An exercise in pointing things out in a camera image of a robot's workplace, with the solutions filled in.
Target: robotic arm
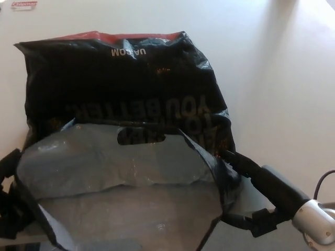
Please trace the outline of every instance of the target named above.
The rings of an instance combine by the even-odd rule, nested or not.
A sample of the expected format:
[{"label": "robotic arm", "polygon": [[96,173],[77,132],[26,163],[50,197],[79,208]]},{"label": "robotic arm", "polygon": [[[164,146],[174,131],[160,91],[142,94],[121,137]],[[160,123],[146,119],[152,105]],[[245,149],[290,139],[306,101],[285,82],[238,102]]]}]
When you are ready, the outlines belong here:
[{"label": "robotic arm", "polygon": [[310,199],[268,166],[260,167],[239,153],[222,151],[220,155],[237,173],[250,178],[253,186],[276,207],[273,212],[267,209],[257,211],[252,218],[227,213],[222,216],[222,221],[250,230],[254,237],[259,237],[277,229],[278,224],[292,220],[310,248],[335,251],[335,210]]}]

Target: table surface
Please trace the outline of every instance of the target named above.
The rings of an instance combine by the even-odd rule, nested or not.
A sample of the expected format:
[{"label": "table surface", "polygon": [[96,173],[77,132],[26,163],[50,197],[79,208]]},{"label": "table surface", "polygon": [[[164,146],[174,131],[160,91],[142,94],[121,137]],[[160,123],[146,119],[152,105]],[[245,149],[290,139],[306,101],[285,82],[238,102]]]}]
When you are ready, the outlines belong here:
[{"label": "table surface", "polygon": [[[43,0],[31,12],[13,12],[11,3],[0,13],[0,157],[21,147],[28,130],[25,61],[14,43],[92,30],[185,30],[215,70],[239,152],[310,196],[334,169],[335,12],[325,0]],[[332,178],[321,202],[335,201]],[[245,182],[238,207],[264,206],[271,205]]]}]

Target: red sticker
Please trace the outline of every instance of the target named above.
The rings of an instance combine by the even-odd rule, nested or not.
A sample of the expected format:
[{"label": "red sticker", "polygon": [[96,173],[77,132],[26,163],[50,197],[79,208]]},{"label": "red sticker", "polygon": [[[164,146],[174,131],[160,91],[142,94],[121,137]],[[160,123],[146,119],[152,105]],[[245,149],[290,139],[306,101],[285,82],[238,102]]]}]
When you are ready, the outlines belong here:
[{"label": "red sticker", "polygon": [[33,10],[37,6],[37,1],[34,2],[13,2],[11,9],[15,12]]}]

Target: black plastic wrap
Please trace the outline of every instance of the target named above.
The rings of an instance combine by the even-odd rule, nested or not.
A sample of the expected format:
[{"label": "black plastic wrap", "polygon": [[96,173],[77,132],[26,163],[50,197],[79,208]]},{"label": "black plastic wrap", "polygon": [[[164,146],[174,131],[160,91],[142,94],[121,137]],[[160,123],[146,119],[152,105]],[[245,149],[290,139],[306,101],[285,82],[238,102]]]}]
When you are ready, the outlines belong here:
[{"label": "black plastic wrap", "polygon": [[[15,46],[25,55],[28,73],[25,109],[30,130],[25,148],[73,118],[179,134],[209,166],[222,209],[229,210],[241,190],[241,179],[217,157],[219,149],[235,151],[227,106],[211,65],[185,32],[93,31]],[[29,191],[16,180],[32,210],[39,212]],[[42,218],[37,215],[43,226]],[[56,244],[50,226],[44,230]]]}]

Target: black cable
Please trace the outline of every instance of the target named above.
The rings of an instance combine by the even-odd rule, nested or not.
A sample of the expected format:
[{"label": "black cable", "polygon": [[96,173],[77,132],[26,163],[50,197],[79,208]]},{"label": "black cable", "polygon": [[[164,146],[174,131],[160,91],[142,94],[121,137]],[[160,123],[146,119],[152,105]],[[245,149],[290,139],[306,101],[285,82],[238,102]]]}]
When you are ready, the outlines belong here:
[{"label": "black cable", "polygon": [[328,175],[330,175],[330,174],[334,174],[334,173],[335,173],[335,170],[331,170],[331,171],[326,172],[324,175],[322,175],[322,177],[320,178],[318,184],[316,185],[313,199],[316,200],[316,199],[318,198],[319,190],[320,190],[320,187],[321,187],[321,184],[322,184],[323,180],[324,180]]}]

